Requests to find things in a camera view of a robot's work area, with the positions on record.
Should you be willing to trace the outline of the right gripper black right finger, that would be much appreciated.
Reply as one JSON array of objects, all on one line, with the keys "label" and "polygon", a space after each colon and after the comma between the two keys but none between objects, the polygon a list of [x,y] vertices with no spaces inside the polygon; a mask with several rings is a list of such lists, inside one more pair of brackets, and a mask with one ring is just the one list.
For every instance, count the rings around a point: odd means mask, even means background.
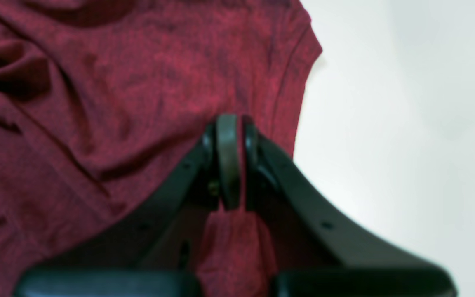
[{"label": "right gripper black right finger", "polygon": [[246,208],[266,224],[277,265],[270,297],[456,297],[443,268],[344,215],[251,117],[242,128]]}]

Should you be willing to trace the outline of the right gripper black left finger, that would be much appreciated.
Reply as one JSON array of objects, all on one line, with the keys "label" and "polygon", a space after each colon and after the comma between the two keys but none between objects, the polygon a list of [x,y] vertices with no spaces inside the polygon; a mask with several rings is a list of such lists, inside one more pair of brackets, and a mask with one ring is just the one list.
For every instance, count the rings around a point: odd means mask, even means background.
[{"label": "right gripper black left finger", "polygon": [[205,223],[240,204],[238,119],[222,114],[158,189],[124,219],[23,274],[16,297],[201,297]]}]

